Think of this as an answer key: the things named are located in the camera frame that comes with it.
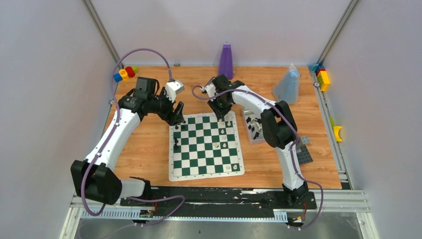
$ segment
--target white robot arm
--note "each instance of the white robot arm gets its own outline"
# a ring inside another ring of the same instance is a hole
[[[288,104],[284,101],[271,101],[264,97],[260,97],[261,99],[259,99],[254,96],[256,93],[242,82],[231,82],[224,75],[212,78],[202,89],[203,93],[207,93],[209,97],[214,97],[226,90],[234,91],[209,100],[208,105],[219,119],[222,119],[230,111],[233,104],[242,105],[251,110],[256,116],[260,116],[264,138],[270,146],[275,148],[282,168],[283,187],[285,191],[291,193],[292,201],[298,201],[308,192],[308,185],[298,176],[298,174],[301,174],[301,171],[296,155],[296,147],[292,147],[294,151],[293,159],[290,154],[290,146],[294,143],[295,136],[283,121],[276,122],[275,117],[278,115],[263,100],[275,105],[297,130]]]
[[[71,166],[71,173],[78,196],[81,196],[82,178],[88,165],[98,156],[88,172],[84,189],[87,199],[110,205],[114,204],[119,198],[131,196],[145,196],[149,199],[147,195],[151,190],[149,181],[142,178],[120,180],[113,172],[129,136],[148,113],[157,114],[169,125],[184,122],[182,114],[184,104],[179,102],[176,109],[173,109],[176,95],[185,89],[184,85],[180,81],[168,82],[162,88],[160,95],[156,95],[156,92],[154,93],[156,83],[157,80],[155,79],[138,77],[136,88],[118,101],[119,120],[117,120],[118,114],[116,111],[110,126],[91,153],[85,157],[84,161],[74,161]],[[99,153],[104,142],[106,142],[106,145]]]

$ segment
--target purple object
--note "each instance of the purple object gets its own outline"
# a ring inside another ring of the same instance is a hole
[[[233,60],[231,58],[231,45],[224,44],[221,51],[220,66],[218,75],[225,75],[227,79],[233,79]]]

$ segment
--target yellow lego brick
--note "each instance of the yellow lego brick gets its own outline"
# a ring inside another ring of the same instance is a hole
[[[125,69],[119,70],[119,74],[124,81],[129,80],[129,75],[127,74]]]
[[[328,78],[327,71],[320,71],[319,74],[317,75],[317,78],[321,87],[321,91],[326,91],[328,87],[330,86],[330,81]]]

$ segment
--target green and white chessboard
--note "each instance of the green and white chessboard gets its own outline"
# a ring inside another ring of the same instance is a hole
[[[170,181],[245,173],[234,112],[220,122],[214,113],[184,118],[185,124],[170,127]]]

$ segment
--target black mounting plate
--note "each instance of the black mounting plate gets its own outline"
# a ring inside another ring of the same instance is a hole
[[[151,195],[158,199],[185,196],[186,203],[173,214],[175,217],[272,218],[273,209],[304,209],[303,202],[306,202],[307,209],[317,208],[313,192],[308,192],[297,204],[290,205],[287,194],[281,189],[163,186],[152,187]],[[154,215],[165,216],[179,203],[180,199],[160,202]],[[135,207],[153,204],[121,199],[120,205]]]

